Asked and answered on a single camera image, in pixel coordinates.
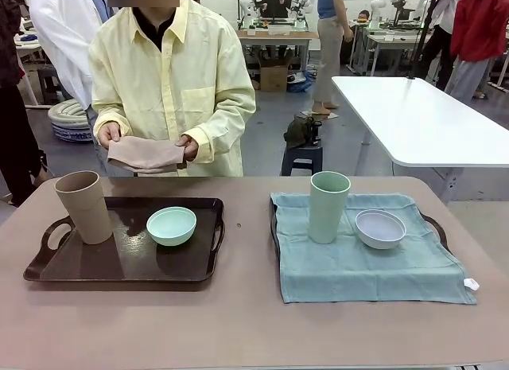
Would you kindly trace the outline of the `person's left hand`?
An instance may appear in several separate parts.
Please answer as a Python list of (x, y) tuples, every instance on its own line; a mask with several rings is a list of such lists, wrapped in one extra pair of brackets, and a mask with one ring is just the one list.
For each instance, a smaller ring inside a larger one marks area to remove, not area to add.
[(192, 162), (199, 150), (199, 145), (195, 139), (187, 134), (183, 134), (180, 138), (175, 142), (176, 146), (184, 148), (183, 161), (184, 162)]

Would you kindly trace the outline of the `person's right hand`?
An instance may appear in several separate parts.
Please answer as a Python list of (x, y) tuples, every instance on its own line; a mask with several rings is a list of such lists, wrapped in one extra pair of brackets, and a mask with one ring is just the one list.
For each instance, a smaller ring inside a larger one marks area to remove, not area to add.
[(98, 131), (99, 144), (106, 150), (111, 142), (118, 142), (121, 138), (120, 126), (116, 122), (104, 123)]

